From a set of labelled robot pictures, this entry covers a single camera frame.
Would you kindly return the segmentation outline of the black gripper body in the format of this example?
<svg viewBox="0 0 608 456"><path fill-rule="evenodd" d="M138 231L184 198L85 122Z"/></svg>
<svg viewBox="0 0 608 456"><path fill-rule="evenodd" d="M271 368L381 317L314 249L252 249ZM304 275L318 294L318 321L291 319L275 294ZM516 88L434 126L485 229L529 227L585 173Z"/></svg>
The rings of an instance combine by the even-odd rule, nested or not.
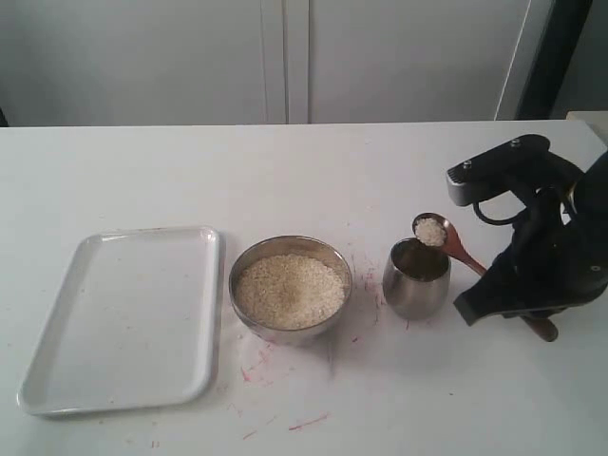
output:
<svg viewBox="0 0 608 456"><path fill-rule="evenodd" d="M607 240L572 214L555 187L538 191L493 261L501 271L505 318L542 318L592 302L607 289Z"/></svg>

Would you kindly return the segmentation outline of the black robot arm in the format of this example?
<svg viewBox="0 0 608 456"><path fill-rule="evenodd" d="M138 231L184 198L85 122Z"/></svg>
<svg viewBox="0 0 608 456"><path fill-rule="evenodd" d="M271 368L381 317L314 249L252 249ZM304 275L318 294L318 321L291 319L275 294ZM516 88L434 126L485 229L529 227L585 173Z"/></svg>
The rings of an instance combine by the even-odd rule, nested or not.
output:
<svg viewBox="0 0 608 456"><path fill-rule="evenodd" d="M510 192L524 205L507 219L509 245L454 305L467 325L483 318L545 319L598 299L607 289L607 157L585 172L551 153L510 165L449 170L450 195L491 220L480 204Z"/></svg>

